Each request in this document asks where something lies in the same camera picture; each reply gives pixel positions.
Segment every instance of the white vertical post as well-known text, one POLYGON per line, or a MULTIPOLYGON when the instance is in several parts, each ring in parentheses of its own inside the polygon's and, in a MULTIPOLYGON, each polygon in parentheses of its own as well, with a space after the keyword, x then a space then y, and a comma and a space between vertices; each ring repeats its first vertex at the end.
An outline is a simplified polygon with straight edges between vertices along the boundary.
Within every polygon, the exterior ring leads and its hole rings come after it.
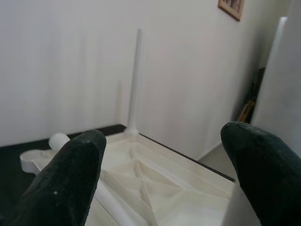
POLYGON ((139 133, 137 129, 137 117, 138 117, 138 108, 139 108, 139 91, 141 85, 140 80, 141 80, 142 64, 143 64, 142 48, 143 48, 143 31, 142 29, 138 29, 130 106, 128 112, 127 129, 125 130, 125 133, 130 136, 136 136, 139 133))

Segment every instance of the white wall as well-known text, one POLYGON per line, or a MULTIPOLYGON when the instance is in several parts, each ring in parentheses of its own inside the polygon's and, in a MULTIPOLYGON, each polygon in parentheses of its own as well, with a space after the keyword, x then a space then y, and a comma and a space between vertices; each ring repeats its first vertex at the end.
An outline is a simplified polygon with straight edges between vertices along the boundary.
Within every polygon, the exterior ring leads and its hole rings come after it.
POLYGON ((265 73, 252 124, 279 136, 301 157, 300 20, 301 2, 295 0, 265 73))
POLYGON ((220 143, 259 65, 278 0, 0 2, 0 146, 127 123, 135 33, 145 30, 140 131, 198 158, 220 143))

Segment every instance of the framed picture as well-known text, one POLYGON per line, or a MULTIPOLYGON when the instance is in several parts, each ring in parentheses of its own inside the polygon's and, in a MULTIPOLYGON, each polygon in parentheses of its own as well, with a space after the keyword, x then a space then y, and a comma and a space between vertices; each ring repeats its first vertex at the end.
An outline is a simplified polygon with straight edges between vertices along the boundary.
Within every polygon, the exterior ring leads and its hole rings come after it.
POLYGON ((245 0, 219 0, 218 8, 240 21, 245 0))

